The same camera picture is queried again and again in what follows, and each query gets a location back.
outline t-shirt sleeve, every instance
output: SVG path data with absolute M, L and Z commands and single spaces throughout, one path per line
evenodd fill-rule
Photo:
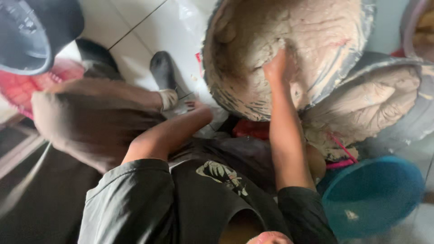
M 302 187 L 287 187 L 281 189 L 277 197 L 294 244 L 338 243 L 317 192 Z
M 159 159 L 125 163 L 88 191 L 79 243 L 170 243 L 174 183 Z

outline flour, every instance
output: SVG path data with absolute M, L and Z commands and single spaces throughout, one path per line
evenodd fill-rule
M 219 86 L 253 111 L 270 114 L 271 91 L 262 65 L 287 42 L 300 67 L 298 109 L 322 91 L 328 73 L 359 48 L 360 0 L 233 0 L 215 33 Z M 239 112 L 249 114 L 247 108 Z
M 375 137 L 414 106 L 419 85 L 413 66 L 387 67 L 351 81 L 306 111 L 302 116 L 305 137 L 328 160 L 337 161 L 346 154 L 328 133 L 345 147 Z M 351 150 L 356 157 L 355 148 Z

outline foot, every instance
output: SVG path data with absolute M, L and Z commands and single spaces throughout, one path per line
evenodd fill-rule
M 168 52 L 157 52 L 151 59 L 150 70 L 160 90 L 176 89 L 175 71 Z
M 77 39 L 76 43 L 83 61 L 100 62 L 112 67 L 117 73 L 119 73 L 115 60 L 105 47 L 83 38 Z

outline black t-shirt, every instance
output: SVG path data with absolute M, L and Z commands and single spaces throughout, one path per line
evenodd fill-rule
M 318 193 L 279 191 L 278 204 L 249 179 L 215 161 L 189 160 L 169 170 L 142 159 L 104 175 L 86 196 L 79 243 L 218 243 L 231 218 L 254 213 L 264 231 L 295 244 L 337 243 Z

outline dough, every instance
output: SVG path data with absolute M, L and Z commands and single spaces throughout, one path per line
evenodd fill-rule
M 347 158 L 330 139 L 331 132 L 357 157 L 351 144 L 395 124 L 414 106 L 419 85 L 413 66 L 387 67 L 351 81 L 306 111 L 302 116 L 305 137 L 327 160 Z
M 269 115 L 271 91 L 262 65 L 284 41 L 300 67 L 298 109 L 304 108 L 325 87 L 327 75 L 343 65 L 337 57 L 359 48 L 360 6 L 360 0 L 231 1 L 214 31 L 217 69 L 225 83 L 219 85 L 252 110 L 240 106 L 239 112 Z

